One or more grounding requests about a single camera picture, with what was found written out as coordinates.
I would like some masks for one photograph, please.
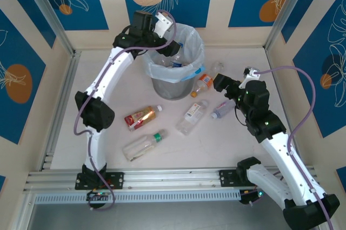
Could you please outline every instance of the white plastic bag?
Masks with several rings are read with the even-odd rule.
[[[174,28],[165,33],[164,37],[170,39]],[[182,44],[184,59],[190,63],[183,67],[168,68],[155,64],[153,60],[162,55],[156,50],[150,50],[142,57],[145,73],[153,79],[163,80],[169,83],[178,83],[193,78],[204,70],[204,43],[198,32],[192,27],[177,23],[177,34],[174,39]]]

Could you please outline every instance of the metal trash can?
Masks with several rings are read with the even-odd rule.
[[[166,32],[169,39],[173,30]],[[178,100],[186,97],[194,87],[194,79],[204,70],[204,43],[198,32],[191,26],[177,23],[177,34],[174,39],[182,45],[181,51],[188,65],[183,67],[165,67],[158,65],[162,59],[157,51],[148,51],[142,57],[145,73],[152,79],[156,93],[168,100]]]

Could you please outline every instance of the purple cable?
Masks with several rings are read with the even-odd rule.
[[[312,89],[312,101],[311,101],[310,109],[309,109],[308,113],[305,115],[305,117],[302,119],[302,121],[300,121],[300,123],[294,128],[294,130],[291,132],[291,134],[290,134],[290,136],[288,138],[287,149],[288,149],[288,153],[290,154],[290,152],[291,152],[291,141],[292,141],[294,135],[301,128],[301,126],[307,121],[308,117],[312,113],[312,110],[314,109],[315,101],[316,101],[316,89],[315,89],[315,85],[314,85],[314,82],[312,81],[311,77],[305,71],[303,71],[302,69],[294,67],[294,66],[289,66],[289,65],[280,66],[280,67],[277,67],[277,68],[274,68],[274,69],[271,69],[271,70],[267,70],[267,71],[263,71],[263,72],[255,72],[255,74],[256,75],[263,75],[265,73],[275,72],[275,71],[282,70],[282,69],[293,69],[293,70],[296,70],[296,71],[302,73],[308,79],[308,81],[309,81],[309,83],[311,85],[311,89]],[[301,173],[301,175],[303,176],[305,181],[307,182],[309,188],[312,190],[314,187],[313,187],[312,183],[310,182],[308,176],[304,173],[303,168],[300,167],[297,159],[293,155],[290,154],[290,157],[291,157],[292,161],[294,162],[294,164],[297,166],[299,172]],[[332,223],[330,221],[330,217],[328,215],[327,210],[325,209],[325,207],[323,205],[322,200],[319,198],[319,196],[318,196],[318,194],[316,192],[314,192],[314,196],[317,199],[317,202],[319,203],[319,205],[320,205],[320,207],[321,207],[321,209],[323,211],[323,214],[324,214],[324,216],[325,216],[325,218],[327,220],[329,229],[333,230],[334,229],[333,225],[332,225]]]
[[[132,46],[130,48],[126,48],[126,49],[123,49],[121,50],[119,53],[117,53],[115,55],[115,57],[112,59],[112,61],[114,62],[115,59],[117,59],[122,53],[124,52],[127,52],[127,51],[131,51],[131,50],[159,50],[159,49],[162,49],[162,48],[165,48],[166,46],[168,46],[170,43],[172,43],[172,41],[174,40],[175,36],[177,35],[177,24],[175,22],[175,19],[173,18],[173,16],[165,11],[165,10],[158,10],[157,13],[159,12],[164,12],[166,13],[171,19],[172,19],[172,22],[173,22],[173,26],[174,26],[174,33],[173,33],[173,36],[164,44],[164,45],[161,45],[161,46],[157,46],[157,47],[154,47],[154,48],[146,48],[146,47],[141,47],[141,46]],[[112,188],[109,186],[109,184],[106,182],[106,180],[102,177],[102,175],[100,174],[100,172],[98,171],[98,169],[96,168],[95,164],[94,164],[94,161],[92,160],[92,156],[91,156],[91,138],[92,138],[92,132],[90,130],[83,130],[81,132],[77,132],[77,126],[78,126],[78,121],[79,121],[79,118],[81,117],[86,105],[89,103],[90,99],[92,98],[92,96],[95,94],[95,92],[97,91],[97,87],[99,86],[99,84],[101,83],[103,77],[105,76],[105,74],[107,73],[109,67],[112,65],[112,63],[109,63],[107,65],[107,67],[104,69],[103,73],[101,74],[100,78],[98,79],[97,83],[95,84],[95,90],[93,90],[91,92],[91,94],[88,96],[88,98],[86,99],[86,101],[83,103],[83,105],[81,106],[81,109],[79,110],[78,112],[78,115],[76,117],[76,120],[75,120],[75,124],[74,124],[74,134],[76,136],[80,136],[81,134],[83,133],[89,133],[90,134],[90,137],[89,137],[89,140],[88,140],[88,156],[89,156],[89,159],[90,159],[90,163],[92,165],[92,168],[94,169],[94,171],[96,172],[97,176],[102,180],[103,184],[106,186],[106,188],[110,191],[111,195],[112,195],[112,204],[107,207],[107,208],[98,208],[98,209],[95,209],[96,211],[106,211],[106,210],[109,210],[115,203],[115,195],[114,195],[114,192],[112,190]]]

